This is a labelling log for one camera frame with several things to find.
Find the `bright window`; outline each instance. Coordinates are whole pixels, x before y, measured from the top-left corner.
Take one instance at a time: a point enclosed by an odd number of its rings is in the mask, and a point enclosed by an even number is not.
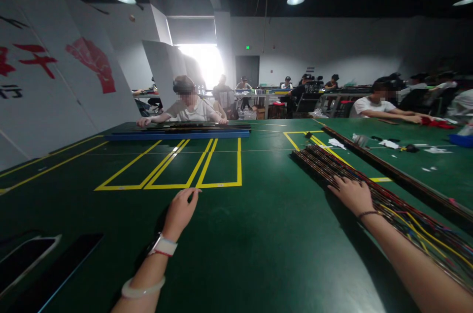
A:
[[[223,62],[216,44],[180,44],[182,53],[194,58],[201,68],[202,77],[207,89],[218,84],[223,74]]]

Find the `bracelet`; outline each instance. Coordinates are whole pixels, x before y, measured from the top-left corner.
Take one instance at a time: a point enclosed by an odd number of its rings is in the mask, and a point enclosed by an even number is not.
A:
[[[164,283],[166,282],[166,277],[163,276],[163,279],[158,284],[156,284],[156,285],[154,285],[150,288],[146,288],[146,289],[131,288],[130,287],[130,282],[132,282],[132,280],[133,280],[133,278],[129,279],[128,281],[126,281],[123,284],[122,296],[125,297],[125,298],[138,299],[138,298],[141,298],[143,296],[147,296],[147,295],[158,292],[161,289],[161,287],[164,286]]]
[[[363,218],[364,216],[366,216],[368,214],[378,214],[380,216],[383,216],[383,213],[381,211],[367,211],[367,212],[363,212],[360,215],[358,215],[358,220],[361,221],[361,218]]]

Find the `door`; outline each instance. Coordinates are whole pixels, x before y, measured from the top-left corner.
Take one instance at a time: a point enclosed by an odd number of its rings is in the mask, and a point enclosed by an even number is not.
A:
[[[246,76],[247,83],[256,88],[260,84],[260,56],[236,56],[236,85]]]

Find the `smartwatch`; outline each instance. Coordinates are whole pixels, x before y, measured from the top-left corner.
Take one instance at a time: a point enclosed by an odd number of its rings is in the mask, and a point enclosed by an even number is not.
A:
[[[161,233],[158,233],[158,235],[150,243],[146,251],[148,252],[147,256],[158,253],[158,254],[171,257],[174,255],[176,248],[177,248],[177,243],[167,240],[166,238],[163,237]]]

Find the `blue bin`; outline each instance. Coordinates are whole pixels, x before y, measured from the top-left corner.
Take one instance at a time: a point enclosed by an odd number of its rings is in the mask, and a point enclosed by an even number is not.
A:
[[[473,136],[448,135],[450,142],[465,148],[473,148]]]

